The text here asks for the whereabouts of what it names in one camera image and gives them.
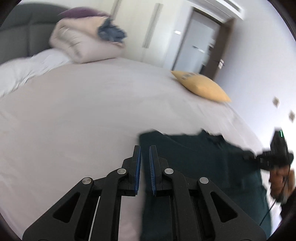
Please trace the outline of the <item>person's right hand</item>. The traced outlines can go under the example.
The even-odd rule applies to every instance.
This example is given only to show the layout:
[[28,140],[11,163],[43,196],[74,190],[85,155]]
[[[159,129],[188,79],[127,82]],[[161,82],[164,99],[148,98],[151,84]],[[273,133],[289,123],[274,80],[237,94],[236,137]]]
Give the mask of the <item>person's right hand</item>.
[[273,199],[288,199],[295,190],[295,172],[290,166],[273,169],[270,171],[269,183]]

